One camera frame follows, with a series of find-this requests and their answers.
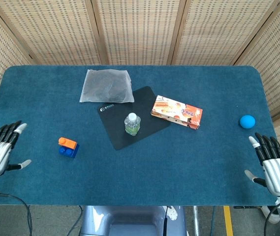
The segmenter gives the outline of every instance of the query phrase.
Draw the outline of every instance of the orange box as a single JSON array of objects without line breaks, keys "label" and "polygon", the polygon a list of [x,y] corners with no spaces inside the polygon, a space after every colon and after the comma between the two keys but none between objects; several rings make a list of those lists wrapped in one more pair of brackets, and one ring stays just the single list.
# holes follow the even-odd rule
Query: orange box
[{"label": "orange box", "polygon": [[75,149],[77,142],[61,137],[59,138],[59,145],[65,146],[67,148]]},{"label": "orange box", "polygon": [[151,115],[192,129],[198,129],[202,109],[158,95]]}]

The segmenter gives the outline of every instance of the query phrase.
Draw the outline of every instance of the yellow floor line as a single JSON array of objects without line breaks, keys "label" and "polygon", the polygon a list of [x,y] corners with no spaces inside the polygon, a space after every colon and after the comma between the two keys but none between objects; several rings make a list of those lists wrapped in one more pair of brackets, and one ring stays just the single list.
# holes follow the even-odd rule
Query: yellow floor line
[{"label": "yellow floor line", "polygon": [[232,227],[232,219],[230,217],[229,206],[224,206],[224,218],[225,218],[225,226],[226,226],[226,235],[233,236],[233,227]]}]

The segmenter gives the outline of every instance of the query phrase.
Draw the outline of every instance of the plastic water bottle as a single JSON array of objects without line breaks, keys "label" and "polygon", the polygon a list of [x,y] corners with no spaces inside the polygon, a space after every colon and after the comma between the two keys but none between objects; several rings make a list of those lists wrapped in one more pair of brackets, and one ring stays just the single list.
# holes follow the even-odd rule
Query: plastic water bottle
[{"label": "plastic water bottle", "polygon": [[141,118],[139,118],[135,113],[130,113],[124,120],[125,131],[135,136],[140,129]]}]

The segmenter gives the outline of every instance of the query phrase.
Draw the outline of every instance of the blue toy block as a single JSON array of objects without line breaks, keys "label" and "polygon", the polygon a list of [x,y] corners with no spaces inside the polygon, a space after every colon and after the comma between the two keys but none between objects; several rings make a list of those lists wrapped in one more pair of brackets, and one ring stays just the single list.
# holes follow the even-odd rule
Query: blue toy block
[{"label": "blue toy block", "polygon": [[76,156],[77,150],[79,149],[79,145],[76,145],[75,149],[71,149],[65,146],[61,146],[59,148],[59,153],[64,155],[64,156],[68,156],[68,157],[72,157],[74,158]]}]

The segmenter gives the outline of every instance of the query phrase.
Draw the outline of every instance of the orange toy block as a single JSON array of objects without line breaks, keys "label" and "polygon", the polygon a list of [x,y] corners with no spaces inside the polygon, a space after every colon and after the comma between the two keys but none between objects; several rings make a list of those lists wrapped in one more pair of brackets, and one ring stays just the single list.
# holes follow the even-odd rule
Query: orange toy block
[{"label": "orange toy block", "polygon": [[67,148],[75,149],[77,142],[61,137],[59,138],[59,145],[65,146]]}]

